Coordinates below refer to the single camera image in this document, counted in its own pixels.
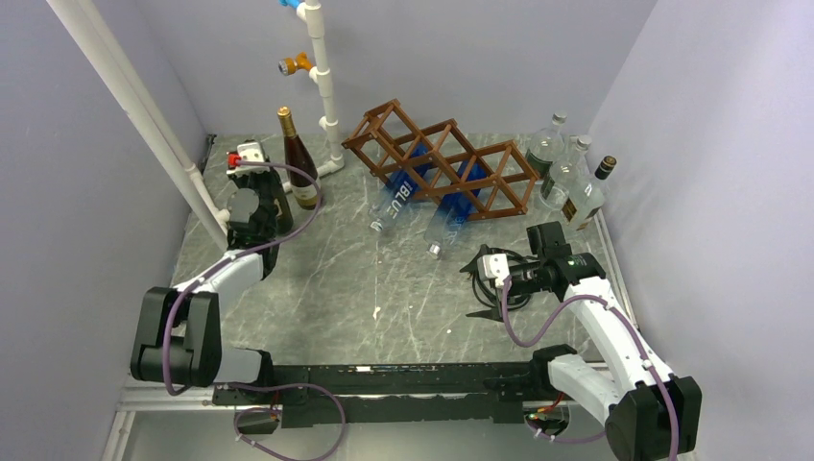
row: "blue glass bottle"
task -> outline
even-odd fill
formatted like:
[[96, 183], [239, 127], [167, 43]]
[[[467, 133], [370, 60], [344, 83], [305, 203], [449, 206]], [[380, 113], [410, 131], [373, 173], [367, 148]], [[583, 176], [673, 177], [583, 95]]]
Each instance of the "blue glass bottle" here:
[[[419, 144], [410, 158], [423, 156], [427, 152], [427, 147]], [[417, 166], [416, 173], [423, 177], [432, 166], [432, 163]], [[381, 232], [395, 226], [395, 221], [401, 215], [402, 209], [407, 206], [410, 198], [418, 190], [419, 185], [410, 175], [402, 170], [393, 172], [385, 186], [379, 191], [378, 201], [371, 206], [370, 215], [373, 217], [371, 229]]]
[[[462, 176], [466, 169], [467, 162], [464, 162], [458, 168], [458, 176]], [[482, 180], [485, 177], [486, 172], [475, 164], [469, 171], [467, 181]], [[470, 192], [477, 197], [480, 191], [481, 189], [473, 189]], [[472, 202], [464, 196], [463, 192], [443, 196], [441, 204], [438, 205], [438, 209], [430, 220], [430, 225], [424, 231], [424, 240], [429, 244], [427, 252], [431, 256], [438, 259], [444, 251], [455, 245], [473, 209]]]

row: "gray marble surface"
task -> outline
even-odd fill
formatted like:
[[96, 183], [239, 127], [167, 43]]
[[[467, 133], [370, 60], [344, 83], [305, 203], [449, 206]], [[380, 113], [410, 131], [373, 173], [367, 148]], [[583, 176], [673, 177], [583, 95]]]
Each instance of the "gray marble surface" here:
[[[514, 136], [467, 137], [479, 147]], [[261, 140], [272, 160], [283, 159], [278, 135], [218, 136], [203, 173], [218, 206], [235, 190], [225, 174], [226, 153], [247, 138]], [[328, 159], [323, 135], [304, 135], [302, 140], [318, 164]], [[517, 140], [522, 147], [524, 139]], [[444, 143], [444, 148], [455, 146]], [[465, 316], [484, 307], [475, 301], [467, 275], [458, 270], [481, 243], [529, 254], [526, 227], [556, 219], [554, 213], [534, 194], [527, 215], [467, 223], [456, 247], [435, 260], [422, 238], [435, 206], [412, 204], [392, 232], [371, 230], [368, 209], [378, 198], [379, 181], [350, 151], [346, 159], [345, 169], [322, 179], [325, 206], [313, 225], [284, 244], [274, 272], [229, 309], [221, 324], [224, 342], [270, 351], [275, 363], [286, 365], [529, 360], [532, 350], [517, 347], [501, 324]], [[494, 156], [490, 163], [497, 160]], [[290, 203], [296, 226], [307, 211], [293, 199]], [[593, 253], [611, 272], [596, 222], [579, 233], [566, 230], [565, 236], [575, 253]], [[190, 215], [174, 282], [199, 274], [220, 255]], [[511, 319], [520, 337], [536, 334], [557, 303], [554, 295], [539, 293], [514, 312]], [[539, 346], [560, 343], [576, 348], [586, 361], [601, 361], [586, 331], [567, 311]]]

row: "lavender wall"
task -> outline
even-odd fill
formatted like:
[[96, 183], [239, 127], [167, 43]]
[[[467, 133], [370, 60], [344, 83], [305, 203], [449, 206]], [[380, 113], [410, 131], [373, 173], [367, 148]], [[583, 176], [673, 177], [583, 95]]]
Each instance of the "lavender wall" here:
[[591, 127], [647, 339], [705, 400], [701, 459], [814, 446], [814, 6], [659, 0]]
[[[199, 155], [204, 130], [129, 2], [100, 3]], [[4, 3], [0, 62], [0, 458], [98, 459], [188, 208], [45, 2]]]
[[[136, 0], [211, 133], [275, 133], [275, 110], [318, 133], [316, 87], [277, 62], [311, 55], [305, 25], [276, 0]], [[419, 125], [531, 132], [554, 109], [587, 130], [656, 0], [324, 0], [341, 126], [399, 98]]]

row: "liquor bottle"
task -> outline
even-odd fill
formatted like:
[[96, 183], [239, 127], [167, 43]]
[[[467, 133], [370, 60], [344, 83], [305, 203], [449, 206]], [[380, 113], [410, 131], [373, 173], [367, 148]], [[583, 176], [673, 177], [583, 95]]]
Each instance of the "liquor bottle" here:
[[551, 125], [532, 135], [531, 143], [526, 149], [526, 160], [538, 171], [542, 178], [552, 163], [560, 159], [565, 150], [565, 139], [560, 128], [568, 114], [558, 110], [551, 117]]
[[[467, 169], [467, 162], [458, 168], [458, 176], [464, 174]], [[469, 171], [467, 181], [482, 180], [486, 177], [486, 172], [477, 164]], [[473, 189], [470, 192], [477, 197], [481, 189]], [[448, 251], [455, 245], [464, 224], [472, 213], [473, 205], [463, 192], [446, 194], [441, 199], [441, 204], [435, 210], [430, 225], [424, 231], [424, 240], [429, 244], [427, 252], [438, 259], [442, 253]]]
[[581, 168], [591, 139], [582, 134], [573, 144], [573, 149], [563, 158], [554, 162], [539, 187], [539, 197], [542, 204], [551, 209], [562, 209], [565, 199], [568, 198], [568, 189], [583, 175]]
[[567, 225], [577, 231], [587, 227], [590, 218], [605, 203], [605, 179], [616, 166], [616, 158], [607, 156], [596, 168], [593, 178], [580, 178], [568, 190], [568, 198], [563, 205], [563, 215]]
[[[416, 146], [410, 158], [420, 157], [427, 153], [427, 148], [423, 144]], [[424, 173], [432, 167], [432, 163], [426, 163], [415, 168], [416, 173], [424, 176]], [[404, 170], [393, 172], [379, 191], [379, 199], [371, 206], [369, 215], [372, 216], [371, 229], [377, 232], [392, 228], [401, 210], [407, 206], [410, 198], [419, 190], [419, 185]]]
[[[285, 163], [289, 166], [299, 168], [311, 178], [320, 182], [317, 176], [317, 167], [314, 159], [308, 154], [302, 139], [297, 135], [294, 128], [294, 120], [291, 119], [291, 111], [283, 106], [277, 111], [280, 119], [285, 147]], [[288, 172], [288, 181], [291, 183], [291, 193], [297, 201], [297, 205], [303, 209], [314, 209], [317, 206], [317, 188], [309, 180], [296, 173]]]

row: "brown wine rack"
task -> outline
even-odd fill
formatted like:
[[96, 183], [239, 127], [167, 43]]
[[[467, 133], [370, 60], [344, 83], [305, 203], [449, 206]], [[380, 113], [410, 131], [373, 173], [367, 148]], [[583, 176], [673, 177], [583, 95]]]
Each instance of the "brown wine rack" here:
[[[408, 128], [409, 133], [393, 138], [384, 124], [388, 117], [395, 115]], [[430, 141], [428, 136], [440, 133], [435, 142]], [[443, 156], [441, 147], [443, 142], [452, 135], [463, 147], [460, 154]], [[375, 141], [381, 146], [384, 155], [378, 161], [373, 161], [363, 151], [363, 147], [368, 142]], [[405, 150], [401, 146], [409, 143]], [[413, 157], [413, 153], [419, 144], [423, 144], [427, 153]], [[371, 170], [371, 174], [384, 183], [388, 176], [398, 170], [403, 170], [419, 186], [413, 198], [415, 200], [429, 199], [439, 204], [441, 198], [446, 194], [461, 192], [472, 203], [475, 211], [469, 215], [469, 220], [482, 220], [491, 218], [501, 218], [504, 216], [517, 216], [528, 211], [526, 204], [532, 195], [535, 181], [539, 179], [538, 173], [532, 168], [528, 161], [517, 149], [513, 140], [498, 142], [491, 146], [475, 149], [469, 140], [458, 129], [455, 119], [444, 120], [443, 122], [430, 125], [420, 129], [413, 120], [404, 113], [397, 99], [393, 99], [381, 106], [365, 112], [365, 117], [359, 126], [353, 131], [348, 139], [342, 143], [346, 149], [350, 149], [363, 163]], [[485, 161], [484, 157], [502, 154], [497, 167], [492, 169]], [[513, 159], [520, 167], [521, 173], [503, 175], [507, 163]], [[466, 168], [461, 176], [453, 166], [462, 161], [466, 162]], [[416, 167], [432, 163], [427, 174], [433, 173], [432, 179], [428, 182], [419, 173]], [[469, 173], [474, 165], [478, 165], [486, 172], [487, 176], [481, 180], [467, 181]], [[446, 177], [448, 185], [437, 186], [439, 181]], [[518, 196], [509, 184], [513, 182], [528, 181], [528, 185], [522, 194]], [[472, 190], [487, 189], [491, 187], [491, 194], [485, 203], [476, 197]], [[495, 199], [499, 194], [503, 194], [512, 205], [507, 208], [492, 209]]]

